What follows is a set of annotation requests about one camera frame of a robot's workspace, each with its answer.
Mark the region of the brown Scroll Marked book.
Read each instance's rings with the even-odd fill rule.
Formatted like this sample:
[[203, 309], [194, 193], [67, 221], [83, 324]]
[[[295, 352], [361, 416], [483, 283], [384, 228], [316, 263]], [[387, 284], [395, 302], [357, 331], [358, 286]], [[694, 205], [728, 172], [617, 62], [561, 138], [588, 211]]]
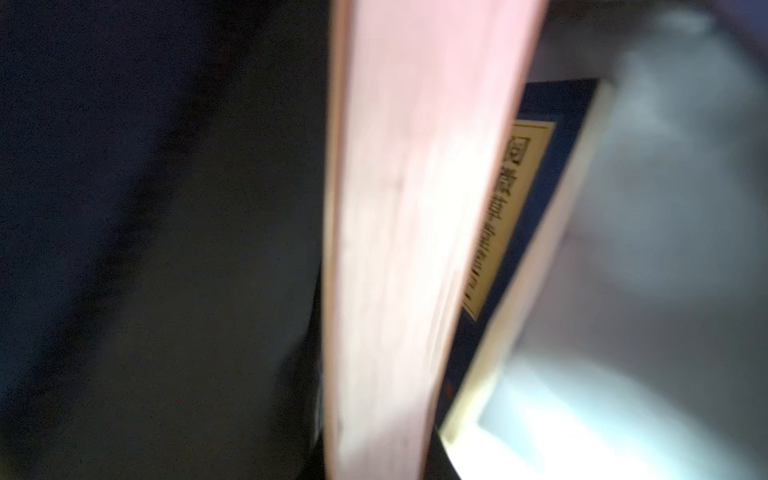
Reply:
[[543, 1], [336, 1], [322, 255], [330, 479], [422, 476]]

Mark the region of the blue book yellow label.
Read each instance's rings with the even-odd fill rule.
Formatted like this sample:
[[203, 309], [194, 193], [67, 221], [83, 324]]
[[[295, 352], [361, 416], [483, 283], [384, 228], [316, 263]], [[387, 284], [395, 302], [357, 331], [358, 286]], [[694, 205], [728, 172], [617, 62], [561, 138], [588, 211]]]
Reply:
[[476, 242], [435, 414], [445, 445], [474, 424], [547, 279], [614, 99], [596, 78], [526, 85]]

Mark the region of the navy blue student backpack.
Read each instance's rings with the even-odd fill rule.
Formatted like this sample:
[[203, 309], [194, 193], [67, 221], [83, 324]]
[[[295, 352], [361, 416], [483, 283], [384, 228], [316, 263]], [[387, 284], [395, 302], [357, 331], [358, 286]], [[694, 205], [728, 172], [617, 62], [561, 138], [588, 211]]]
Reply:
[[[325, 1], [4, 4], [1, 443], [24, 479], [292, 479]], [[557, 1], [617, 97], [520, 349], [560, 479], [767, 475], [767, 72], [686, 1]]]

